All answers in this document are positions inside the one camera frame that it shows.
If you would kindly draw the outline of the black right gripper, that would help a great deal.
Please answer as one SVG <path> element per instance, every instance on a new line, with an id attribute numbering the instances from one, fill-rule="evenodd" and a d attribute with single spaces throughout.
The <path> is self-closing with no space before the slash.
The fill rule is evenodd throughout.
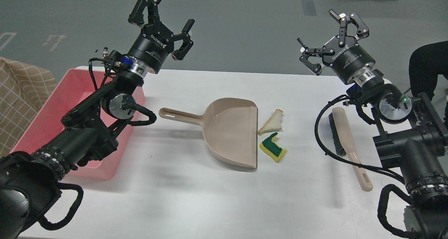
<path id="1" fill-rule="evenodd" d="M 332 9 L 329 14 L 339 22 L 339 35 L 332 37 L 324 48 L 309 48 L 298 37 L 301 44 L 301 56 L 299 61 L 303 63 L 314 75 L 322 73 L 323 64 L 311 63 L 310 57 L 324 57 L 324 65 L 329 66 L 337 77 L 345 84 L 354 83 L 354 74 L 363 67 L 373 67 L 376 61 L 357 42 L 359 39 L 367 38 L 370 35 L 369 28 L 357 13 L 337 14 Z M 357 31 L 356 37 L 347 36 L 347 27 L 353 24 Z"/>

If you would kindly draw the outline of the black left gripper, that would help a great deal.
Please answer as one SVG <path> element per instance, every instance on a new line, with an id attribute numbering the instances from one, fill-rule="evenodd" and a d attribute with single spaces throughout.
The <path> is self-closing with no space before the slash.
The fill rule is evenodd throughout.
<path id="1" fill-rule="evenodd" d="M 136 41 L 127 53 L 129 59 L 137 59 L 150 68 L 149 72 L 157 74 L 168 54 L 173 51 L 174 44 L 168 43 L 166 38 L 173 32 L 160 22 L 158 6 L 162 0 L 137 0 L 128 16 L 128 23 L 142 27 Z M 148 23 L 145 25 L 144 11 L 147 10 Z M 179 49 L 171 53 L 176 61 L 182 61 L 193 46 L 190 30 L 195 20 L 187 20 L 180 34 L 173 36 L 173 41 L 182 41 Z"/>

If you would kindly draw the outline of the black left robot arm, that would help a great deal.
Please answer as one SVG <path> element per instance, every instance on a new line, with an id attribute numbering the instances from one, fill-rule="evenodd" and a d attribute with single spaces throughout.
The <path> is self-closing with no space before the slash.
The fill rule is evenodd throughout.
<path id="1" fill-rule="evenodd" d="M 89 65 L 94 92 L 68 111 L 64 129 L 36 152 L 17 151 L 1 158 L 1 238 L 16 239 L 34 223 L 54 231 L 66 226 L 83 200 L 83 189 L 61 180 L 89 161 L 101 161 L 118 148 L 126 126 L 153 124 L 156 115 L 132 94 L 148 73 L 157 74 L 166 58 L 182 60 L 193 46 L 189 19 L 174 34 L 160 20 L 162 0 L 138 0 L 128 17 L 141 32 L 127 54 L 103 51 L 105 74 L 98 85 Z"/>

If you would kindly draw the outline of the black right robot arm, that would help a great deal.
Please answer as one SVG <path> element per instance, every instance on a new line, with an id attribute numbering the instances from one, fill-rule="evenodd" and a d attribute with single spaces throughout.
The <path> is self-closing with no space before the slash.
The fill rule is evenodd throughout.
<path id="1" fill-rule="evenodd" d="M 353 165 L 360 185 L 367 186 L 364 169 L 392 177 L 383 187 L 377 218 L 384 229 L 406 239 L 447 238 L 447 174 L 438 157 L 445 154 L 447 128 L 425 93 L 410 98 L 386 83 L 374 69 L 375 60 L 359 45 L 369 29 L 357 13 L 329 14 L 339 24 L 339 33 L 321 48 L 309 48 L 300 38 L 300 61 L 315 75 L 329 67 L 345 84 L 346 94 L 329 101 L 315 121 L 315 139 L 326 155 Z M 375 125 L 373 137 L 381 167 L 362 164 L 354 151 L 354 139 L 342 108 L 354 105 L 357 115 Z"/>

